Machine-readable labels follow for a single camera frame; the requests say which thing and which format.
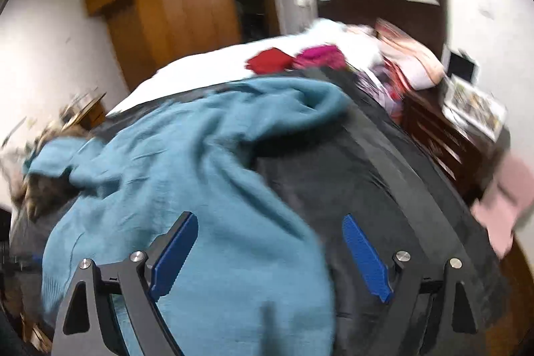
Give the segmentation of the pink plastic stool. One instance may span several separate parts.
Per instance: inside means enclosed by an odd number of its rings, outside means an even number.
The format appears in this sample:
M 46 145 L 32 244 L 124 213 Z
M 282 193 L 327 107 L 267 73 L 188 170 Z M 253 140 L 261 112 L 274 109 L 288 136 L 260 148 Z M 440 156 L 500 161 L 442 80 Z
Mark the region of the pink plastic stool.
M 490 184 L 471 207 L 471 214 L 486 228 L 499 259 L 511 250 L 514 227 L 533 204 L 533 171 L 520 157 L 506 153 Z

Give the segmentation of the small dark monitor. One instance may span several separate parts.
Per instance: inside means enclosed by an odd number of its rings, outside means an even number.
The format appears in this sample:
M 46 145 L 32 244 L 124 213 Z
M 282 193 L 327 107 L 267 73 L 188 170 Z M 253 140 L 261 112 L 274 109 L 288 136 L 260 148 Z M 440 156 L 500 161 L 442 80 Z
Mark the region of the small dark monitor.
M 441 61 L 445 67 L 445 74 L 449 79 L 455 76 L 471 84 L 474 83 L 477 66 L 473 59 L 464 51 L 452 51 L 445 45 L 442 51 Z

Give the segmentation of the white bed cover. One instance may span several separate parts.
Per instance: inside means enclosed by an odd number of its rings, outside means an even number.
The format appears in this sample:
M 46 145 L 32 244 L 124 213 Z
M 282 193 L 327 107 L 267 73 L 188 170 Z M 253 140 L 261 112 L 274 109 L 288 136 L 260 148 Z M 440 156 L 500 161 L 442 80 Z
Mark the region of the white bed cover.
M 368 69 L 380 60 L 378 39 L 361 26 L 319 18 L 305 32 L 236 44 L 175 60 L 138 85 L 108 115 L 114 116 L 141 103 L 179 92 L 249 78 L 253 73 L 245 68 L 247 60 L 261 51 L 276 48 L 294 56 L 325 44 L 336 45 L 348 65 L 356 69 Z

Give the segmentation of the black satin sheet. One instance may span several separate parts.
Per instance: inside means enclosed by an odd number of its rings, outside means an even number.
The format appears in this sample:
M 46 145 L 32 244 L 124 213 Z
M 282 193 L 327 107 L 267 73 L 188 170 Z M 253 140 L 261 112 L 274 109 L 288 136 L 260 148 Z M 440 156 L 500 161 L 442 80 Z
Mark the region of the black satin sheet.
M 300 78 L 302 72 L 262 78 Z M 92 138 L 109 141 L 166 103 L 187 103 L 228 91 L 232 84 L 194 89 L 139 104 L 109 117 Z M 335 334 L 327 355 L 483 355 L 479 323 L 460 258 L 433 263 L 423 252 L 386 183 L 350 136 L 347 110 L 308 133 L 284 134 L 253 147 L 249 167 L 316 234 L 334 292 Z M 77 200 L 39 218 L 47 230 L 14 235 L 8 264 L 41 278 L 39 317 L 54 355 L 187 355 L 168 328 L 145 279 L 147 250 L 98 264 L 83 258 L 74 270 L 54 323 L 42 311 L 42 260 L 55 225 Z M 351 214 L 385 265 L 397 265 L 394 296 L 372 296 L 343 240 Z

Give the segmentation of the dark wooden headboard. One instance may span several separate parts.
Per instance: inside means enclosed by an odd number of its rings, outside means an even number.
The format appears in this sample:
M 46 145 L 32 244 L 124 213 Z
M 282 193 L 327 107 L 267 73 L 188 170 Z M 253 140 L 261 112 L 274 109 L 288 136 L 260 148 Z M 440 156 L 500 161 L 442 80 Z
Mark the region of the dark wooden headboard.
M 448 40 L 449 0 L 315 0 L 320 18 L 345 24 L 394 24 L 421 42 L 436 57 Z

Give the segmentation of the magenta folded garment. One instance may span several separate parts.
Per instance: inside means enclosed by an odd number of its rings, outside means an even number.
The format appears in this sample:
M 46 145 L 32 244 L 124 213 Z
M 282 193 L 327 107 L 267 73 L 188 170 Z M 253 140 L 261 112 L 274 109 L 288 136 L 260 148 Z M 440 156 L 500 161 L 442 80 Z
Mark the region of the magenta folded garment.
M 345 69 L 347 62 L 337 45 L 325 44 L 302 50 L 294 58 L 292 66 L 294 69 L 319 67 Z

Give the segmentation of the dark wooden nightstand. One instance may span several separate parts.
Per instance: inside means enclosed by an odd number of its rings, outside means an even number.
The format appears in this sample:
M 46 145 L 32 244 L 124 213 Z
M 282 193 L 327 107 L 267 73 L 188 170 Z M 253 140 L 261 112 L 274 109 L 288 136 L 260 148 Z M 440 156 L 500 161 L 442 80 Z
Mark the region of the dark wooden nightstand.
M 502 157 L 510 149 L 511 135 L 503 129 L 493 142 L 483 134 L 466 132 L 442 113 L 440 88 L 405 94 L 401 126 L 426 150 L 453 183 L 464 202 L 482 198 Z

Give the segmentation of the brown knit garment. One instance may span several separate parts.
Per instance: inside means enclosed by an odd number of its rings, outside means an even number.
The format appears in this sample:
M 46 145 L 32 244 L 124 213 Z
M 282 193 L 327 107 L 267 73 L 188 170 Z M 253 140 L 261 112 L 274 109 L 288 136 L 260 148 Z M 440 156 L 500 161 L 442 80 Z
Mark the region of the brown knit garment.
M 78 125 L 64 129 L 45 128 L 24 151 L 14 150 L 1 155 L 1 174 L 7 182 L 14 208 L 24 212 L 30 221 L 36 222 L 43 215 L 57 211 L 79 193 L 66 175 L 48 176 L 24 171 L 30 157 L 38 156 L 46 144 L 60 137 L 87 140 L 92 134 Z

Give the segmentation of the red striped folded cloth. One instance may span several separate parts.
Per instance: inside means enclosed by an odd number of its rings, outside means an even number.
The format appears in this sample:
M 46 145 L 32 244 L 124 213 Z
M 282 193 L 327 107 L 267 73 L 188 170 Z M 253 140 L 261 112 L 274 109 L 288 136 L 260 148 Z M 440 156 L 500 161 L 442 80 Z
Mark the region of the red striped folded cloth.
M 390 60 L 382 60 L 368 69 L 356 72 L 357 87 L 398 122 L 403 115 L 405 95 L 412 90 L 400 68 Z

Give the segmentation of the brown wooden wardrobe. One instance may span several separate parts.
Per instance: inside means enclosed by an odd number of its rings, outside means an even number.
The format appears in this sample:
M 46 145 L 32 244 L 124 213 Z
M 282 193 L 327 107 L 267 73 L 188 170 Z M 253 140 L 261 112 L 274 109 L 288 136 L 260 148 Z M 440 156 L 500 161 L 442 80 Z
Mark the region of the brown wooden wardrobe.
M 281 33 L 276 0 L 83 0 L 104 18 L 129 90 L 174 60 Z

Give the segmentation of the teal knit sweater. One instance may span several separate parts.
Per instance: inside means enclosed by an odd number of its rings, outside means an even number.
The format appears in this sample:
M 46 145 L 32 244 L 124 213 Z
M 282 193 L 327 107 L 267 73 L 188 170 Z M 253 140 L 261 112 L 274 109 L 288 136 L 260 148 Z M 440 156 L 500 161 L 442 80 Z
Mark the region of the teal knit sweater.
M 42 260 L 42 311 L 54 323 L 83 258 L 108 264 L 145 249 L 192 212 L 198 237 L 159 300 L 187 355 L 327 355 L 334 292 L 315 232 L 249 167 L 253 147 L 339 119 L 348 97 L 300 78 L 237 82 L 166 103 L 109 141 L 61 137 L 29 174 L 64 176 L 77 200 Z

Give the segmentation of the cluttered wooden desk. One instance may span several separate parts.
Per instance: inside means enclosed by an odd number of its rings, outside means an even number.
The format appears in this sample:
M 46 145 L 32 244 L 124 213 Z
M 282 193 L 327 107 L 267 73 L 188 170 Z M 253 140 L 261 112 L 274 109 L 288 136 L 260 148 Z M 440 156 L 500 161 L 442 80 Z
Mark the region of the cluttered wooden desk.
M 78 125 L 91 131 L 105 119 L 105 106 L 103 98 L 106 92 L 93 88 L 77 94 L 71 102 L 61 111 L 62 128 Z

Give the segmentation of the red folded garment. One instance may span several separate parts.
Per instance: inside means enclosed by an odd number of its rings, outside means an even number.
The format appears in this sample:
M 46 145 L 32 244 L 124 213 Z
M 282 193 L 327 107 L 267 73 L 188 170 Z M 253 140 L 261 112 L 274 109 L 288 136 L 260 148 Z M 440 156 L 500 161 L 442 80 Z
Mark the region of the red folded garment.
M 247 60 L 245 68 L 256 75 L 266 75 L 290 69 L 293 62 L 294 57 L 277 48 L 270 48 Z

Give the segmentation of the photo collage frame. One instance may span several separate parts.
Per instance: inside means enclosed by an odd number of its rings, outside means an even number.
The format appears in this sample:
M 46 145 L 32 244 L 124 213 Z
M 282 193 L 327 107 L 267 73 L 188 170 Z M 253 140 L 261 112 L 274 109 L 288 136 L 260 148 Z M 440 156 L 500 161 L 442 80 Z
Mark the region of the photo collage frame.
M 496 142 L 504 128 L 506 106 L 457 76 L 452 75 L 445 85 L 442 105 L 445 117 L 465 131 L 482 134 Z

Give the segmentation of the striped pink pillow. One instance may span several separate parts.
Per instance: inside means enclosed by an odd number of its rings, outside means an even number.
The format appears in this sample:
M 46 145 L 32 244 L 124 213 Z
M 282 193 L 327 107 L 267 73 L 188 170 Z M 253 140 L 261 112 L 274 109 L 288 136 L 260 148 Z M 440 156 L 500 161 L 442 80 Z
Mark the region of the striped pink pillow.
M 421 42 L 383 19 L 375 22 L 379 50 L 392 61 L 413 90 L 437 86 L 445 75 L 445 67 L 435 54 Z

